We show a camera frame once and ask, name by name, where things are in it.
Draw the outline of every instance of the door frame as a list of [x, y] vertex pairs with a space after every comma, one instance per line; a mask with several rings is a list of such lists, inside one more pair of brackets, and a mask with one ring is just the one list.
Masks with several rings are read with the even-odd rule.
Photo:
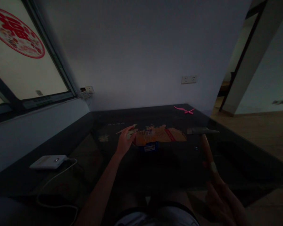
[[224, 106], [224, 103], [225, 103], [225, 101], [226, 101], [226, 99], [227, 99], [227, 97], [228, 97], [228, 95], [229, 95], [230, 89], [231, 89], [231, 87], [232, 87], [232, 85], [233, 85], [233, 83], [234, 83], [234, 80], [235, 80], [235, 78], [236, 78], [236, 75], [237, 75], [237, 73], [238, 73], [238, 70], [239, 70], [239, 68], [240, 68], [240, 66], [241, 66], [242, 60], [243, 60], [243, 58], [244, 58], [244, 56], [245, 56], [245, 53], [246, 53], [246, 51], [247, 51], [247, 48], [248, 48], [248, 46], [249, 46], [249, 44], [250, 44], [250, 42], [251, 42], [251, 40], [252, 40], [252, 37], [253, 37], [253, 35], [254, 35], [254, 33], [255, 33], [255, 30], [256, 30], [256, 28], [257, 28], [257, 25], [258, 25], [258, 23], [259, 23], [259, 20], [260, 20], [260, 18], [261, 18], [261, 15], [262, 15], [262, 13], [263, 13], [263, 10], [264, 10], [264, 8], [265, 8], [265, 5], [266, 5], [267, 1], [268, 1], [268, 0], [265, 0], [264, 2], [262, 2], [262, 3], [258, 4], [257, 6], [253, 7], [253, 8], [250, 9], [250, 10], [247, 12], [247, 14], [246, 14], [245, 19], [248, 19], [248, 18], [250, 18], [251, 16], [253, 16], [253, 15], [255, 15], [255, 14], [258, 13], [258, 15], [257, 15], [257, 17], [256, 17], [256, 20], [255, 20], [255, 22], [254, 22], [254, 24], [253, 24], [253, 26], [252, 26], [251, 32], [249, 33], [249, 36], [248, 36], [247, 41], [246, 41], [246, 43], [245, 43], [245, 46], [244, 46], [244, 48], [243, 48], [243, 51], [242, 51], [242, 53], [241, 53], [241, 56], [240, 56], [240, 58], [239, 58], [239, 60], [238, 60], [237, 66], [236, 66], [236, 68], [235, 68], [235, 71], [234, 71], [234, 72], [231, 72], [231, 79], [230, 79], [229, 88], [228, 88], [228, 90], [226, 91], [226, 93], [225, 93], [225, 95], [224, 95], [224, 98], [223, 98], [222, 104], [221, 104], [221, 106], [220, 106], [220, 108], [219, 108], [219, 111], [222, 111], [222, 108], [223, 108], [223, 106]]

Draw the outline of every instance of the pink ribbon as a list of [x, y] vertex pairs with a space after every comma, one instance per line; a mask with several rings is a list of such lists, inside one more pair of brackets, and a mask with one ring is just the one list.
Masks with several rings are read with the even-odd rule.
[[177, 108], [177, 107], [175, 107], [176, 109], [178, 109], [178, 110], [183, 110], [183, 111], [185, 111], [185, 114], [187, 114], [187, 113], [189, 113], [189, 114], [194, 114], [192, 111], [195, 109], [195, 108], [193, 108], [192, 110], [190, 110], [190, 111], [187, 111], [186, 109], [184, 109], [184, 108]]

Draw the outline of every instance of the wooden floor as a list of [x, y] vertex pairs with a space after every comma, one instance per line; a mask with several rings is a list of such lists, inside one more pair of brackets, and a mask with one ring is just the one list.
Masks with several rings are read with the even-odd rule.
[[[223, 97], [217, 98], [212, 119], [283, 161], [283, 112], [233, 118], [219, 112], [222, 100]], [[205, 193], [198, 192], [194, 195], [204, 199]], [[248, 207], [247, 214], [253, 226], [283, 226], [283, 189], [273, 191]], [[204, 219], [200, 221], [203, 225], [216, 225]]]

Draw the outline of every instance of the red circular sticker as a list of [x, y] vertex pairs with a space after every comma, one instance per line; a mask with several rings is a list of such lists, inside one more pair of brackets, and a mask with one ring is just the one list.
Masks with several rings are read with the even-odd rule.
[[27, 57], [42, 58], [45, 54], [38, 36], [21, 20], [3, 9], [0, 9], [0, 39]]

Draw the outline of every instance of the shorts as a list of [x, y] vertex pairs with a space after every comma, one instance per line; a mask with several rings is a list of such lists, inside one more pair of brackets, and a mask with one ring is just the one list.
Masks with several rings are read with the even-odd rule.
[[118, 216], [114, 226], [199, 226], [195, 215], [186, 206], [178, 202], [163, 202], [152, 213], [137, 207], [124, 210]]

